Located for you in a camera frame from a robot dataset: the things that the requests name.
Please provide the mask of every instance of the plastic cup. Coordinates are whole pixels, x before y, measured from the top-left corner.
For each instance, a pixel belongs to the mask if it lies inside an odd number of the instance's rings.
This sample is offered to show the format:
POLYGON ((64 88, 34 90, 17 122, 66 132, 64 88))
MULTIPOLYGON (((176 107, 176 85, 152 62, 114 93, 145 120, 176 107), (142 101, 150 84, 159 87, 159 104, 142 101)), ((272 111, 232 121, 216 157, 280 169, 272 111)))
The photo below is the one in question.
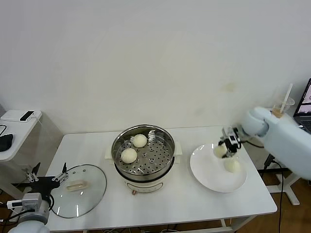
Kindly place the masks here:
POLYGON ((293 100, 292 98, 288 97, 286 103, 285 103, 285 106, 284 106, 284 109, 283 109, 283 112, 280 113, 280 110, 281 110, 281 107, 284 103, 284 97, 283 98, 279 98, 276 103, 274 104, 273 106, 273 109, 272 109, 272 114, 275 115, 277 118, 281 118, 284 114, 284 112, 287 112, 289 110, 289 108, 295 104, 295 100, 293 100))

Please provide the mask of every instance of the stainless steel steamer basket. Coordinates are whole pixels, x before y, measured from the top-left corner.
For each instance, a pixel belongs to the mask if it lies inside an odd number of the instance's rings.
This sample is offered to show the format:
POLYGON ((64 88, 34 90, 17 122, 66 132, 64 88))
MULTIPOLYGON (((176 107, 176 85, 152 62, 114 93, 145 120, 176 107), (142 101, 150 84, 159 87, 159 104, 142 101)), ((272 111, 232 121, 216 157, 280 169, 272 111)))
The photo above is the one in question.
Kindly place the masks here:
POLYGON ((146 183, 163 177, 173 166, 175 143, 164 129, 154 125, 137 125, 123 131, 113 142, 112 159, 117 171, 132 182, 146 183), (136 134, 147 137, 147 144, 136 148, 131 138, 136 134), (137 152, 137 159, 131 164, 121 160, 121 153, 127 148, 137 152))

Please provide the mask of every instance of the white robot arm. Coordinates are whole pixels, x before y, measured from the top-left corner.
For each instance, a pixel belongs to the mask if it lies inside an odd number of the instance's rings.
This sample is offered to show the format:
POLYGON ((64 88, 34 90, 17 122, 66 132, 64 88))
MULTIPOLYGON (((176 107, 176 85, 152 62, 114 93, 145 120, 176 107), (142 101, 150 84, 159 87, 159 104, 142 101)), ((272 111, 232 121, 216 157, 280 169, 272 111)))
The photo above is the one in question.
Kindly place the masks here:
POLYGON ((39 167, 40 163, 33 168, 31 173, 27 173, 30 181, 28 186, 32 189, 30 193, 24 194, 21 200, 0 204, 0 207, 9 209, 22 206, 22 211, 19 214, 1 220, 6 223, 8 220, 20 216, 18 225, 12 228, 9 233, 50 232, 45 224, 48 222, 49 212, 54 205, 51 191, 58 188, 68 178, 67 167, 65 163, 62 172, 57 176, 37 177, 39 167))
POLYGON ((241 136, 257 138, 264 148, 296 175, 311 180, 311 134, 289 121, 275 117, 268 109, 256 107, 247 112, 241 129, 223 130, 219 145, 225 143, 226 155, 241 147, 241 136))

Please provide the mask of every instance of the computer mouse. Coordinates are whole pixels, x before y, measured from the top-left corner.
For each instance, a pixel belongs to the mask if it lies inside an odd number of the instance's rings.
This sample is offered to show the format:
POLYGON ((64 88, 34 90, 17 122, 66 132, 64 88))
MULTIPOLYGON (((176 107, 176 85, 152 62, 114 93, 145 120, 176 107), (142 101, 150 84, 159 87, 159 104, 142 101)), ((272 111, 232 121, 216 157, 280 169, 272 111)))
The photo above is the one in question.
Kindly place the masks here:
POLYGON ((0 137, 0 152, 8 150, 12 145, 13 134, 7 134, 0 137))

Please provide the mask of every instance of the laptop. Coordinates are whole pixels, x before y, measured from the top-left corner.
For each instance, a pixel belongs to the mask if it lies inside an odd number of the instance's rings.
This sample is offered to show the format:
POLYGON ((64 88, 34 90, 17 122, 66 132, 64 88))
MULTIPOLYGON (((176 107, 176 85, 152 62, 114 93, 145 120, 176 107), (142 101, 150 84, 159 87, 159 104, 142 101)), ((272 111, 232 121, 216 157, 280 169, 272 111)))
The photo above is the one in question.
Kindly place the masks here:
POLYGON ((303 127, 302 129, 311 133, 311 79, 294 113, 294 119, 303 127))

